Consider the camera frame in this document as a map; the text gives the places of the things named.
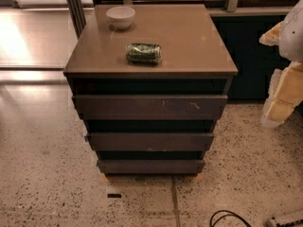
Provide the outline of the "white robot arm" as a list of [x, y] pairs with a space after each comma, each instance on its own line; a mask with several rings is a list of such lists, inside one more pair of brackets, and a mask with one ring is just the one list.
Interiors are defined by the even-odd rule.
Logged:
[[283, 70], [274, 71], [262, 109], [261, 125], [276, 128], [303, 101], [303, 0], [299, 0], [282, 22], [264, 33], [259, 42], [277, 45], [279, 55], [291, 62]]

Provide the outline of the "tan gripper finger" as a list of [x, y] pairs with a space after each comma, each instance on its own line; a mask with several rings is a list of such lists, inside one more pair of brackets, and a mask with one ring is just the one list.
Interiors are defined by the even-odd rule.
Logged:
[[279, 45], [279, 36], [280, 36], [281, 26], [282, 26], [281, 22], [277, 23], [275, 26], [273, 26], [267, 32], [262, 34], [258, 41], [261, 44], [268, 45], [268, 46]]

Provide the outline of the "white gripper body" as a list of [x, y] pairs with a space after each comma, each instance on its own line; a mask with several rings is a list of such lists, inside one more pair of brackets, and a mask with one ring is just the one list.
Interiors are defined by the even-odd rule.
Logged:
[[303, 101], [303, 63], [292, 61], [284, 70], [276, 69], [270, 80], [260, 124], [276, 128], [283, 124]]

